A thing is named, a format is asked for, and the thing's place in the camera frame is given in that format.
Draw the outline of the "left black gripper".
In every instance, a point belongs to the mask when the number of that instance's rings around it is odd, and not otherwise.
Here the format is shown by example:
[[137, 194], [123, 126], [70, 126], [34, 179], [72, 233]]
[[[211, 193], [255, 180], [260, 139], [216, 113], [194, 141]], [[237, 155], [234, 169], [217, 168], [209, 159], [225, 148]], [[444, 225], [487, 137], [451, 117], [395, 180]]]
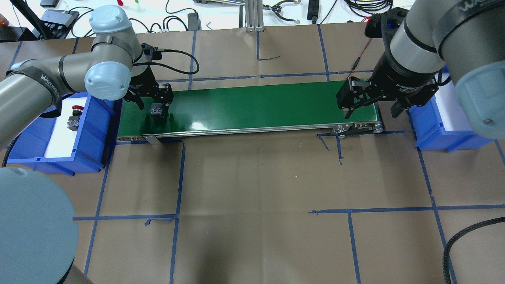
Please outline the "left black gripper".
[[[134, 63], [151, 63], [162, 59], [162, 53], [157, 47], [147, 43], [141, 43], [141, 56]], [[145, 108], [142, 97], [156, 97], [156, 103], [163, 106], [169, 106], [174, 99], [174, 93], [170, 83], [159, 85], [150, 65], [132, 67], [132, 78], [129, 83], [128, 91], [125, 93], [123, 100], [137, 105], [139, 110]]]

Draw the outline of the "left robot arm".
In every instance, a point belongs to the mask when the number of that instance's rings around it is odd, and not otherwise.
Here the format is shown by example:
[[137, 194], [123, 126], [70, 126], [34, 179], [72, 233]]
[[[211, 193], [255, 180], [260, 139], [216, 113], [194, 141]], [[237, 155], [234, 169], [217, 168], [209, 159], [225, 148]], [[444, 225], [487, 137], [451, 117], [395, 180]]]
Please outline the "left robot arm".
[[119, 6], [101, 6], [92, 11], [95, 33], [90, 52], [32, 59], [13, 65], [0, 84], [0, 140], [7, 146], [36, 118], [51, 107], [61, 110], [62, 97], [88, 92], [98, 99], [126, 99], [144, 105], [152, 97], [168, 106], [173, 92], [154, 78], [150, 65], [155, 48], [139, 42], [131, 21]]

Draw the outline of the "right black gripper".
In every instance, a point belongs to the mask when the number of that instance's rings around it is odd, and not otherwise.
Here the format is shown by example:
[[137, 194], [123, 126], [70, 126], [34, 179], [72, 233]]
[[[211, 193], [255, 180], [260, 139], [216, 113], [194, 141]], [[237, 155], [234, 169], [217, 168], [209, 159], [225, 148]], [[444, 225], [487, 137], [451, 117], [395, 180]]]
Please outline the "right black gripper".
[[337, 92], [336, 99], [346, 119], [358, 108], [373, 104], [373, 99], [396, 100], [390, 107], [390, 113], [397, 118], [412, 106], [424, 106], [438, 90], [434, 74], [409, 71], [399, 65], [391, 54], [384, 53], [370, 79], [348, 77]]

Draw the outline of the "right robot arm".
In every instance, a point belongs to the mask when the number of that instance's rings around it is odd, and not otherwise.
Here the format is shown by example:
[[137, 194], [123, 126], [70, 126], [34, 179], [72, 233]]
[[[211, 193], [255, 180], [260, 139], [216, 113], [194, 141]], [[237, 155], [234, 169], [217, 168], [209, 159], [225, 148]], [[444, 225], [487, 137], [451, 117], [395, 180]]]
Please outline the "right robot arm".
[[417, 0], [410, 10], [374, 14], [365, 36], [381, 38], [384, 53], [368, 80], [350, 76], [337, 92], [346, 118], [358, 108], [393, 101], [396, 118], [423, 106], [448, 68], [456, 99], [476, 134], [504, 139], [503, 0]]

